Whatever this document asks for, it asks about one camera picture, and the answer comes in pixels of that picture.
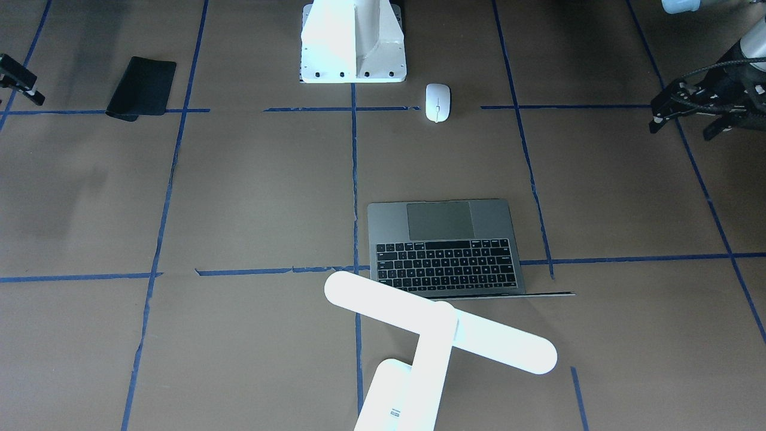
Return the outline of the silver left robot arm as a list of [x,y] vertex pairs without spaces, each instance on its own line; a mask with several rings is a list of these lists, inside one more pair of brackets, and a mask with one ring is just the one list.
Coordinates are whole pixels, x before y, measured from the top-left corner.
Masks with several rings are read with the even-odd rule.
[[686,72],[651,100],[649,131],[676,119],[709,116],[703,138],[734,129],[764,131],[764,2],[662,1],[670,43],[692,47],[711,65]]

